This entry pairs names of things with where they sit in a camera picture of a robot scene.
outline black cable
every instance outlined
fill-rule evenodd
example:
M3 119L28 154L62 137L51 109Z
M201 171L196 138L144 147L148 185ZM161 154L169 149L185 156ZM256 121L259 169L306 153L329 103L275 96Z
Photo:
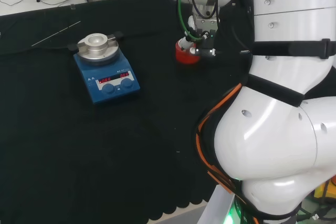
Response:
M19 2L16 2L16 3L13 3L13 4L8 4L8 3L5 3L5 2L2 2L1 0L0 0L0 2L1 3L3 3L3 4L5 4L5 5L8 5L8 6L13 6L13 5L16 5L16 4L19 4L19 3L21 3L23 0L20 0ZM55 3L55 4L50 4L50 3L46 3L46 2L44 2L44 1L42 1L42 0L40 0L42 3L44 3L44 4L46 4L46 5L59 5L59 4L62 4L62 3L64 3L64 2L66 2L66 1L69 1L69 0L64 0L64 1L62 1L62 2L59 2L59 3Z
M324 184L324 189L323 189L323 194L322 194L322 199L321 199L322 204L324 204L326 200L326 195L327 195L327 191L329 187L329 181L330 179L328 179L327 182Z
M182 24L181 24L181 22L179 21L180 19L178 18L178 17L179 17L178 11L179 11L179 1L176 0L176 17L177 17L177 22L178 22L178 24L179 24L178 26L180 27L182 33L185 34L185 31L184 31L184 29L183 29L183 27L182 27Z
M200 12L200 10L198 10L198 8L197 8L197 6L196 6L196 3L195 3L195 0L191 0L191 1L193 2L193 6L194 6L196 12L198 13L198 15L199 15L201 18L203 18L203 19L210 19L210 18L212 18L212 17L215 15L215 13L216 13L216 8L214 8L214 10L212 11L212 13L211 13L209 16L204 16L204 15Z
M240 208L240 224L244 224L244 209Z
M319 219L320 220L323 220L323 221L334 221L336 220L336 217L334 218L327 218L325 217L325 215L328 214L328 212L332 209L332 208L335 208L336 207L336 204L332 204L332 205L328 205L327 207L325 208L321 208L321 205L324 205L326 203L326 195L327 195L327 191L328 191L328 186L329 186L329 182L330 182L330 179L326 181L326 183L324 184L324 189L323 189L323 194L322 194L322 198L321 200L317 200L317 203L319 203L319 208L314 211L313 213L311 212L308 212L306 211L305 209L303 208L300 208L300 210L302 212L305 213L305 215L299 215L298 217L298 221L303 221L303 220L308 220L310 219L312 216L314 215L318 215L319 216Z

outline wire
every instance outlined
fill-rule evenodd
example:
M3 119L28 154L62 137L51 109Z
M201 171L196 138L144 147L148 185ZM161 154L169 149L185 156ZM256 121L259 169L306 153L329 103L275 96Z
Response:
M185 33L192 38L194 41L201 41L201 38L196 38L195 36L191 35L190 32L188 31L188 29L185 27L184 22L183 22L183 18L182 18L182 13L181 13L181 0L177 0L177 12L178 12L178 16L180 18L180 23L182 25L183 30L185 31Z
M210 18L212 18L212 17L215 15L215 13L216 13L216 8L213 9L213 11L212 11L212 13L210 14L210 16L204 16L204 15L198 10L198 8L197 8L197 6L196 6L196 3L195 3L195 0L192 0L192 2L193 2L193 6L194 6L196 12L198 13L198 15L199 15L201 18L203 18L203 19L210 19Z
M240 224L244 224L244 209L240 210Z
M23 0L20 0L19 2L16 2L16 3L13 3L13 4L8 4L8 3L5 3L5 2L2 2L1 0L0 0L0 2L1 3L3 3L3 4L5 4L5 5L8 5L8 6L13 6L13 5L17 5L17 4L19 4L19 3L21 3ZM59 3L55 3L55 4L50 4L50 3L46 3L46 2L44 2L44 1L42 1L42 0L40 0L42 3L44 3L44 4L46 4L46 5L59 5L59 4L62 4L62 3L64 3L64 2L66 2L66 1L69 1L69 0L64 0L64 1L62 1L62 2L59 2Z

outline table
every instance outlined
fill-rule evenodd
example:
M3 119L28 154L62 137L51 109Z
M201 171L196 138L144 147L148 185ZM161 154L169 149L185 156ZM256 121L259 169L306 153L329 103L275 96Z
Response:
M3 223L141 224L209 200L215 183L195 153L194 123L250 61L228 35L216 38L223 51L216 60L179 65L174 7L171 0L107 0L0 17ZM8 54L78 21L39 45L48 49ZM236 33L247 34L238 23ZM141 91L93 105L73 57L51 48L116 30L125 34L120 48ZM308 96L335 95L335 74Z

